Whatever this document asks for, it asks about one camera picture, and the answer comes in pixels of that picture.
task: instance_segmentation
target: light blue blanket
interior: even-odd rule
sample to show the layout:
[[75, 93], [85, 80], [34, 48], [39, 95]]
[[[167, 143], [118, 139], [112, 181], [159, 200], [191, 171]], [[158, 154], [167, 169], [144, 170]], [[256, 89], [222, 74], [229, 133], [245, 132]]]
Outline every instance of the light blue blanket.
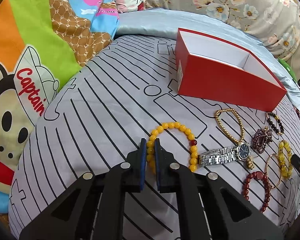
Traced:
[[257, 38], [219, 20], [189, 12], [155, 8], [123, 13], [119, 17], [116, 35], [143, 34], [176, 40], [178, 28], [185, 28], [204, 32], [247, 48], [277, 76], [286, 88], [289, 100], [300, 111], [300, 88]]

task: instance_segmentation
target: black line pattern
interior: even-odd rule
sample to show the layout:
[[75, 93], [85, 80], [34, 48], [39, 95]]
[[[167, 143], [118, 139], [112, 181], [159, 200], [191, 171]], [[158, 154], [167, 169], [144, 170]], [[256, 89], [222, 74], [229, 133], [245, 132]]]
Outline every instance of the black line pattern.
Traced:
[[[60, 190], [86, 171], [100, 174], [124, 161], [130, 151], [138, 149], [141, 138], [148, 138], [161, 122], [178, 120], [191, 128], [197, 136], [199, 152], [233, 145], [216, 125], [216, 110], [237, 110], [247, 142], [257, 129], [265, 126], [265, 114], [259, 110], [178, 95], [174, 47], [175, 41], [165, 38], [122, 36], [87, 63], [58, 93], [47, 108], [46, 118], [40, 119], [30, 135], [20, 168], [15, 172], [9, 220], [16, 237]], [[285, 125], [285, 134], [274, 136], [274, 142], [254, 159], [260, 170], [266, 158], [278, 151], [282, 139], [289, 141], [293, 153], [300, 156], [300, 122], [291, 103], [284, 97], [275, 111]], [[221, 118], [228, 131], [239, 136], [237, 120], [228, 113]], [[160, 139], [178, 162], [188, 165], [190, 152], [184, 135], [168, 130]], [[240, 162], [205, 167], [197, 172], [211, 171], [237, 191], [241, 191], [249, 172]], [[268, 173], [270, 180], [276, 182], [278, 164], [273, 160]], [[250, 190], [249, 200], [260, 208], [263, 185], [251, 183]], [[264, 215], [285, 231], [300, 213], [296, 171], [291, 179], [272, 190], [271, 196], [270, 208]], [[176, 197], [159, 194], [151, 172], [146, 171], [143, 192], [130, 194], [127, 199], [123, 239], [179, 239]]]

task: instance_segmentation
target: watch face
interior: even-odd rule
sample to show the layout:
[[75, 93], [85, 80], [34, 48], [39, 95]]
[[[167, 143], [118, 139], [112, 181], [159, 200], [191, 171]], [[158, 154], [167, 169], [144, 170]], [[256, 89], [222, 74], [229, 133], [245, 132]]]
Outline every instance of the watch face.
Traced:
[[242, 160], [245, 160], [246, 158], [248, 158], [249, 154], [250, 154], [250, 147], [248, 144], [243, 143], [242, 145], [239, 146], [239, 157]]

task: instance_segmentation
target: green fabric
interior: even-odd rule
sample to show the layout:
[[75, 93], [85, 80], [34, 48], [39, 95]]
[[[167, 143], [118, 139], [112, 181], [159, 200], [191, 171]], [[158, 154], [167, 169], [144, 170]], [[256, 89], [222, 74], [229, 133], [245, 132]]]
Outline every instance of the green fabric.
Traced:
[[25, 44], [32, 45], [60, 82], [60, 90], [81, 67], [69, 44], [54, 33], [49, 0], [10, 0], [13, 15]]
[[292, 79], [297, 83], [298, 80], [296, 78], [296, 74], [294, 73], [294, 71], [292, 70], [292, 68], [290, 67], [290, 65], [288, 63], [286, 63], [283, 59], [279, 58], [278, 61], [289, 72], [289, 74], [292, 77]]

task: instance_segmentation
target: white sticker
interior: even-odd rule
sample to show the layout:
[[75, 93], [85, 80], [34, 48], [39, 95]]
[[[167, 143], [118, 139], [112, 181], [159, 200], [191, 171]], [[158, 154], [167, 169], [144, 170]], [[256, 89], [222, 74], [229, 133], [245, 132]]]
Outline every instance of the white sticker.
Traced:
[[179, 88], [180, 88], [180, 85], [181, 85], [181, 81], [182, 81], [182, 78], [183, 78], [182, 67], [181, 67], [181, 60], [179, 61], [177, 76], [178, 76], [178, 91], [179, 91]]

